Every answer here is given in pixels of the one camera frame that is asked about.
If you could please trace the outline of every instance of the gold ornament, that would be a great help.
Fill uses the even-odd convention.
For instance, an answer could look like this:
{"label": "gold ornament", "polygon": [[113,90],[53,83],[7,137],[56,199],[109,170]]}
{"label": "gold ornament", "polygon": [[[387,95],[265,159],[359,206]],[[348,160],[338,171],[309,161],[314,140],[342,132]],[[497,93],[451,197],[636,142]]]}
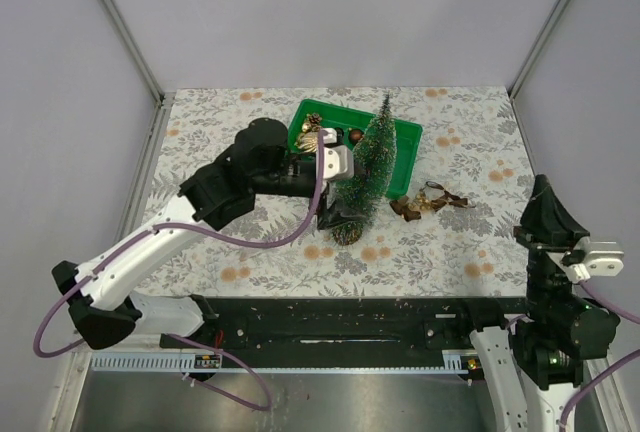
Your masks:
{"label": "gold ornament", "polygon": [[432,208],[433,206],[431,201],[427,199],[427,194],[425,194],[424,190],[419,190],[415,198],[409,204],[409,209],[413,211],[426,212],[428,210],[432,210]]}
{"label": "gold ornament", "polygon": [[302,135],[302,137],[298,136],[296,145],[304,152],[315,152],[318,150],[318,133],[309,132]]}

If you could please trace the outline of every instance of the christmas ornament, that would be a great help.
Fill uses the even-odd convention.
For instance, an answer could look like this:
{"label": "christmas ornament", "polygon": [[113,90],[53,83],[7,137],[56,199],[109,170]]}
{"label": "christmas ornament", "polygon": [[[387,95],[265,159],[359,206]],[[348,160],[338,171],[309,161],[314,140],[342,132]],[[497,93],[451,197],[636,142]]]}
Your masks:
{"label": "christmas ornament", "polygon": [[315,152],[318,150],[318,133],[308,132],[298,136],[296,146],[304,152]]}
{"label": "christmas ornament", "polygon": [[320,126],[322,117],[320,117],[320,114],[309,114],[307,115],[307,120],[311,125]]}
{"label": "christmas ornament", "polygon": [[412,210],[420,210],[426,212],[433,208],[433,204],[429,199],[427,199],[427,194],[425,194],[423,189],[420,189],[416,194],[415,199],[411,202],[410,208]]}
{"label": "christmas ornament", "polygon": [[352,145],[356,145],[358,142],[362,140],[364,137],[364,132],[360,129],[349,129],[349,142]]}

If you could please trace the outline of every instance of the metal frame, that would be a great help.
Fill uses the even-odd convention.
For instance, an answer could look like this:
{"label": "metal frame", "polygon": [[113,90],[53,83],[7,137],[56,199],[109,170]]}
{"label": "metal frame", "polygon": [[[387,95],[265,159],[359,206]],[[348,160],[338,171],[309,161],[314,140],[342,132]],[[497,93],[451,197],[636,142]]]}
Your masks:
{"label": "metal frame", "polygon": [[[469,375],[460,355],[442,352],[441,366],[425,367],[350,367],[350,368],[265,368],[252,367],[258,374],[360,374],[360,375]],[[162,372],[181,374],[244,374],[240,367],[221,367],[222,357],[210,352],[94,352],[91,369],[103,372]]]}
{"label": "metal frame", "polygon": [[549,41],[549,37],[557,27],[570,2],[571,0],[556,0],[556,3],[551,9],[551,13],[547,17],[547,20],[542,26],[542,29],[538,33],[536,40],[533,42],[533,46],[529,50],[527,58],[518,71],[513,84],[507,89],[509,98],[512,101],[517,97],[518,93],[522,89],[524,82],[527,80],[527,77],[529,76],[538,59],[545,50],[547,42]]}
{"label": "metal frame", "polygon": [[[588,361],[587,369],[589,375],[591,377],[598,376],[608,369],[613,362],[610,354],[605,359]],[[597,402],[600,404],[600,410],[602,410],[607,429],[620,432],[638,432],[635,419],[633,415],[629,413],[633,408],[627,401],[627,397],[619,382],[619,376],[616,372],[595,388]]]}
{"label": "metal frame", "polygon": [[44,430],[50,432],[71,430],[91,361],[91,352],[83,349],[69,353],[60,364],[59,371],[63,377],[59,382],[61,384],[58,387],[59,393]]}
{"label": "metal frame", "polygon": [[129,52],[129,55],[133,60],[133,63],[135,64],[136,68],[140,72],[140,75],[142,76],[142,79],[144,80],[147,86],[147,89],[149,89],[149,93],[155,100],[156,105],[159,106],[162,103],[162,100],[164,98],[164,92],[162,91],[160,84],[158,84],[158,81],[154,77],[153,72],[149,68],[149,65],[147,64],[146,60],[142,56],[142,53],[140,52],[140,49],[136,44],[136,41],[134,40],[133,35],[131,34],[131,31],[129,30],[129,27],[127,26],[124,19],[122,18],[122,14],[120,14],[120,11],[116,6],[115,1],[114,0],[98,0],[98,1],[100,2],[105,12],[107,13],[109,20],[115,27],[116,32],[120,36],[120,39],[122,40],[122,43],[125,49],[127,49],[127,52]]}
{"label": "metal frame", "polygon": [[162,104],[156,107],[155,113],[153,114],[145,136],[144,147],[138,159],[138,164],[136,165],[135,176],[131,183],[129,194],[127,195],[124,212],[118,225],[115,242],[129,235],[142,223],[142,216],[144,215],[146,205],[144,202],[149,196],[153,172],[158,163],[162,139],[164,138],[164,132],[169,123],[169,116],[171,115],[171,107],[173,107],[174,99],[174,93],[166,94]]}
{"label": "metal frame", "polygon": [[531,170],[535,174],[536,171],[536,160],[533,156],[533,152],[531,151],[531,142],[529,141],[529,137],[527,136],[527,131],[522,125],[522,119],[520,118],[520,112],[518,111],[518,106],[514,99],[510,100],[511,109],[513,110],[513,116],[516,119],[516,124],[518,124],[518,130],[520,131],[520,136],[522,137],[522,142],[524,143],[524,150],[527,153],[527,158],[529,159],[529,165],[531,166]]}

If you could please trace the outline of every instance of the metal base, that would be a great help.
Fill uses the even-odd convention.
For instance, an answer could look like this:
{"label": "metal base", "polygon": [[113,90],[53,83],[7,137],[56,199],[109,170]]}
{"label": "metal base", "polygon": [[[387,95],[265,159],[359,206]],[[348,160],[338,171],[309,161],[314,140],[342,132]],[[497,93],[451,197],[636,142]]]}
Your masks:
{"label": "metal base", "polygon": [[[179,374],[87,375],[72,431],[80,432],[493,432],[484,384],[411,375],[268,375],[271,412],[252,412]],[[246,374],[211,383],[262,401]],[[595,401],[580,404],[576,430],[605,432]]]}

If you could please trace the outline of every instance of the brown ribbon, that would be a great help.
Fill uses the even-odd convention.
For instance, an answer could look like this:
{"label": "brown ribbon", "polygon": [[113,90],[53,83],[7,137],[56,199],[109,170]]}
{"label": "brown ribbon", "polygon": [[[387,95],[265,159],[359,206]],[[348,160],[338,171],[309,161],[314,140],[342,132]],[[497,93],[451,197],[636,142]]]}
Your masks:
{"label": "brown ribbon", "polygon": [[420,190],[424,192],[427,187],[430,189],[442,191],[442,195],[440,197],[431,201],[431,208],[434,212],[439,211],[445,205],[452,205],[454,207],[460,207],[462,209],[474,207],[473,205],[469,205],[469,199],[467,199],[466,197],[460,197],[459,195],[452,194],[442,185],[434,182],[433,180],[427,180],[427,182],[424,184],[424,187],[422,187]]}
{"label": "brown ribbon", "polygon": [[[441,190],[442,195],[437,199],[428,200],[426,199],[426,194],[425,194],[425,191],[427,188]],[[424,186],[420,189],[420,192],[422,193],[421,200],[428,202],[429,208],[434,212],[439,211],[446,205],[452,205],[454,207],[459,207],[461,209],[468,209],[471,207],[475,207],[474,205],[469,204],[469,199],[467,199],[466,197],[460,197],[459,195],[452,194],[447,189],[445,189],[442,185],[432,180],[427,180]],[[406,195],[404,197],[400,197],[398,200],[392,200],[391,202],[389,202],[389,205],[391,206],[391,208],[396,214],[401,215],[404,218],[404,220],[406,220],[407,222],[411,222],[412,220],[417,220],[421,218],[420,211],[411,210],[409,208],[409,205],[410,205],[409,197],[407,197]]]}

